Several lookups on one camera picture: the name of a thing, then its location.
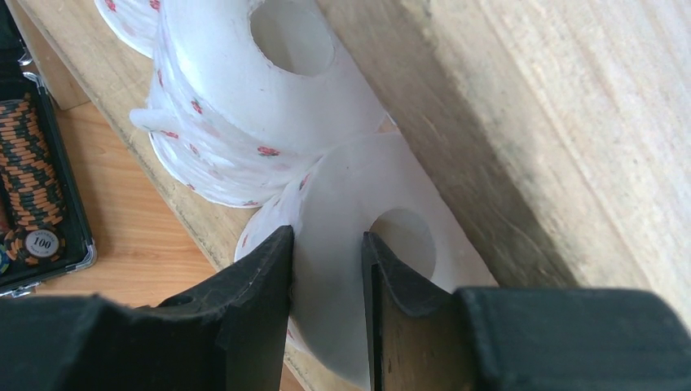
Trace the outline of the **floral toilet roll one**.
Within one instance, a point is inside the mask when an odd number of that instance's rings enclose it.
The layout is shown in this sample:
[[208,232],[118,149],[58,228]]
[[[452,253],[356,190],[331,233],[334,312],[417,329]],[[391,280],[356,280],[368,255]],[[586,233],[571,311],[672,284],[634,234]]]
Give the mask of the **floral toilet roll one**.
[[263,204],[386,115],[314,1],[163,1],[152,59],[130,119],[217,204]]

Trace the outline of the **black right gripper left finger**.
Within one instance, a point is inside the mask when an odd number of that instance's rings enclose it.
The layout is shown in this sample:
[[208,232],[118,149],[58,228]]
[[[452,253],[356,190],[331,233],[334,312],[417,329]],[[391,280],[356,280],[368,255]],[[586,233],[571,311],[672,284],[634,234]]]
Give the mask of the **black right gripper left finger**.
[[281,226],[156,307],[100,296],[1,302],[4,390],[277,390],[292,278]]

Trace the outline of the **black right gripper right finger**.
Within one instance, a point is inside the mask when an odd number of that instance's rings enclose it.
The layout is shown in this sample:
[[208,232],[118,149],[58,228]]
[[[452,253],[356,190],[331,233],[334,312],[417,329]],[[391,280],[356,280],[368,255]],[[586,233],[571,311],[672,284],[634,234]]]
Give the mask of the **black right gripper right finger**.
[[651,292],[446,292],[376,234],[362,242],[374,390],[687,390],[690,335]]

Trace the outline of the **floral toilet roll two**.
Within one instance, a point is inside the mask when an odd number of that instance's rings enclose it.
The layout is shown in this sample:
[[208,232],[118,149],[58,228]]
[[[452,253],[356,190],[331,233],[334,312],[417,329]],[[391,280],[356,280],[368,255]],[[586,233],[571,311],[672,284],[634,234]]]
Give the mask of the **floral toilet roll two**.
[[369,389],[361,246],[375,231],[394,254],[447,292],[495,278],[401,134],[339,146],[249,220],[235,258],[277,227],[294,232],[289,339],[328,370]]

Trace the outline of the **floral toilet roll three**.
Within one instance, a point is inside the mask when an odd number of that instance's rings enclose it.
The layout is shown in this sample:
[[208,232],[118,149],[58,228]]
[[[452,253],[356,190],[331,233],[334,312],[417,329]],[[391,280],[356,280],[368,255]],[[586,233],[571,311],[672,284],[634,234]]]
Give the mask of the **floral toilet roll three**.
[[95,0],[104,22],[127,46],[151,59],[156,40],[159,0]]

